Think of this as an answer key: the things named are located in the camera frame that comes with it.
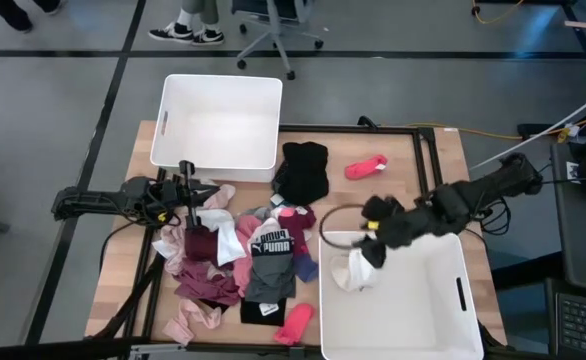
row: floor tile line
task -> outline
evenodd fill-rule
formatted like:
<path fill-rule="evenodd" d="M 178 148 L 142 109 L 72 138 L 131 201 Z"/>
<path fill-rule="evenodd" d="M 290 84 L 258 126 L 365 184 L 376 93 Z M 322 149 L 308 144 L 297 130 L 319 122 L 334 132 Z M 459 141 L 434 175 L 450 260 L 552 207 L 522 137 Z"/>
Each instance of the floor tile line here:
<path fill-rule="evenodd" d="M 88 190 L 91 177 L 93 176 L 95 163 L 97 162 L 100 148 L 102 147 L 102 141 L 104 140 L 104 135 L 108 127 L 111 113 L 113 112 L 117 93 L 120 89 L 120 85 L 122 84 L 124 71 L 126 70 L 126 64 L 128 61 L 128 56 L 126 54 L 133 46 L 135 34 L 137 33 L 137 29 L 140 25 L 140 20 L 142 19 L 145 5 L 146 0 L 138 0 L 135 7 L 135 12 L 133 13 L 133 18 L 131 19 L 131 25 L 129 26 L 129 31 L 127 32 L 127 36 L 122 47 L 122 55 L 119 56 L 117 65 L 115 66 L 113 78 L 111 79 L 106 98 L 104 99 L 104 106 L 102 107 L 100 118 L 97 121 L 86 158 L 84 159 L 78 176 L 76 186 L 80 191 Z M 44 281 L 39 287 L 39 289 L 41 289 L 41 291 L 38 291 L 40 296 L 37 298 L 37 304 L 29 313 L 29 315 L 32 316 L 27 317 L 27 322 L 25 323 L 25 345 L 35 345 L 38 344 L 41 340 L 42 332 L 46 326 L 46 320 L 48 318 L 49 311 L 51 310 L 53 299 L 55 298 L 55 293 L 62 276 L 62 271 L 64 270 L 64 263 L 66 262 L 68 252 L 71 248 L 71 243 L 73 241 L 76 228 L 77 219 L 66 220 L 60 225 L 60 229 L 53 246 L 54 251 L 48 262 L 49 266 L 47 266 L 46 276 L 43 278 Z"/>
<path fill-rule="evenodd" d="M 233 58 L 240 50 L 0 50 L 7 58 Z M 360 51 L 360 50 L 288 50 L 291 58 L 385 58 L 385 59 L 467 59 L 467 60 L 586 60 L 584 52 L 544 51 Z M 279 57 L 273 50 L 255 51 L 249 57 Z"/>

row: red sock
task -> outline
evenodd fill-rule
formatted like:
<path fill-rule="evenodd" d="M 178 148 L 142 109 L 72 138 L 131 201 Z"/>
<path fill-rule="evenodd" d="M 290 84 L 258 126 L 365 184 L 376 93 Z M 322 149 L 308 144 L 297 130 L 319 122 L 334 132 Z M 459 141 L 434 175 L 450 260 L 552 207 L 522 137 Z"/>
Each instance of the red sock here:
<path fill-rule="evenodd" d="M 298 304 L 286 317 L 284 327 L 281 327 L 273 336 L 273 339 L 280 344 L 294 345 L 300 342 L 304 329 L 313 317 L 315 310 L 309 304 Z"/>
<path fill-rule="evenodd" d="M 344 175 L 349 180 L 358 180 L 365 176 L 378 174 L 382 172 L 380 169 L 375 167 L 378 165 L 386 165 L 388 160 L 384 155 L 376 155 L 366 161 L 349 165 L 344 169 Z"/>

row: black shoe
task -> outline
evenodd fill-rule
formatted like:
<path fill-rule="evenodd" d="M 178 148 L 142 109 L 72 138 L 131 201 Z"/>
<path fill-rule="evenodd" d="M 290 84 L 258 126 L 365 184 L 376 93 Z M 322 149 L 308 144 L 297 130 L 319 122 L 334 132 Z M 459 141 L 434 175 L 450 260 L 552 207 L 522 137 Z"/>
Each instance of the black shoe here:
<path fill-rule="evenodd" d="M 182 44 L 190 44 L 193 41 L 193 30 L 186 25 L 172 22 L 164 29 L 150 30 L 149 36 L 160 41 L 176 41 Z"/>
<path fill-rule="evenodd" d="M 220 45 L 224 43 L 224 34 L 215 30 L 204 29 L 193 37 L 193 46 Z"/>

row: white cable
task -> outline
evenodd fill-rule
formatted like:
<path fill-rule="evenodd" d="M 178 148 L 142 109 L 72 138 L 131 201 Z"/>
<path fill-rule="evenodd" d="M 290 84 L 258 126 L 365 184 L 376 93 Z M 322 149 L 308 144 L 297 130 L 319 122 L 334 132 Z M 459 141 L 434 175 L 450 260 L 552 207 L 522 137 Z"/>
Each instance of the white cable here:
<path fill-rule="evenodd" d="M 526 144 L 530 143 L 531 141 L 533 141 L 533 140 L 535 140 L 535 139 L 537 139 L 537 138 L 539 138 L 539 137 L 541 137 L 541 136 L 544 136 L 544 135 L 548 134 L 548 133 L 549 133 L 551 130 L 553 130 L 553 129 L 557 128 L 557 127 L 560 127 L 560 126 L 562 126 L 564 123 L 566 123 L 567 121 L 571 120 L 571 119 L 572 119 L 572 118 L 573 118 L 575 115 L 579 114 L 579 113 L 580 113 L 580 112 L 582 112 L 582 110 L 584 110 L 584 109 L 586 109 L 586 104 L 582 105 L 582 106 L 581 106 L 579 109 L 577 109 L 577 110 L 575 110 L 573 113 L 571 113 L 571 115 L 569 115 L 569 116 L 565 117 L 564 119 L 560 120 L 560 121 L 559 121 L 557 124 L 555 124 L 555 125 L 551 126 L 550 128 L 548 128 L 548 129 L 546 129 L 546 130 L 542 131 L 541 133 L 539 133 L 539 134 L 537 134 L 537 135 L 533 136 L 532 138 L 530 138 L 530 139 L 528 139 L 528 140 L 526 140 L 526 141 L 524 141 L 524 142 L 522 142 L 522 143 L 519 143 L 519 144 L 517 144 L 517 145 L 513 146 L 512 148 L 510 148 L 510 149 L 508 149 L 508 150 L 505 150 L 505 151 L 503 151 L 503 152 L 501 152 L 501 153 L 499 153 L 499 154 L 497 154 L 497 155 L 493 156 L 492 158 L 490 158 L 490 159 L 488 159 L 488 160 L 484 160 L 484 161 L 482 161 L 481 163 L 479 163 L 479 164 L 477 164 L 477 165 L 475 165 L 475 166 L 471 167 L 469 170 L 475 170 L 475 169 L 479 168 L 480 166 L 484 166 L 484 165 L 486 165 L 486 164 L 490 163 L 491 161 L 493 161 L 493 160 L 496 160 L 496 159 L 499 159 L 499 158 L 503 157 L 504 155 L 506 155 L 506 154 L 510 153 L 511 151 L 513 151 L 513 150 L 515 150 L 515 149 L 519 149 L 519 148 L 521 148 L 522 146 L 524 146 L 524 145 L 526 145 Z"/>

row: maroon fabric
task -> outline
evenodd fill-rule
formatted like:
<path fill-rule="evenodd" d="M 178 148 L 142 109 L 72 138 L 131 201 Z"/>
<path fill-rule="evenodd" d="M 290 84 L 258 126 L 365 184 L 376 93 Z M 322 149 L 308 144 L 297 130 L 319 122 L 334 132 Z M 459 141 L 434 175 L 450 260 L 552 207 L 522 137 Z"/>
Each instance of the maroon fabric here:
<path fill-rule="evenodd" d="M 240 301 L 238 287 L 232 276 L 215 275 L 206 278 L 208 263 L 184 259 L 182 271 L 173 278 L 180 282 L 175 294 L 189 299 L 206 299 L 220 304 L 233 306 Z"/>
<path fill-rule="evenodd" d="M 293 255 L 308 254 L 309 248 L 306 246 L 304 239 L 304 229 L 310 229 L 315 224 L 315 214 L 313 210 L 305 206 L 306 214 L 300 215 L 297 211 L 293 212 L 291 216 L 278 216 L 277 222 L 280 223 L 282 229 L 289 231 L 289 235 L 293 238 Z"/>
<path fill-rule="evenodd" d="M 187 230 L 184 254 L 193 261 L 210 261 L 217 266 L 217 230 L 211 232 L 204 226 Z"/>

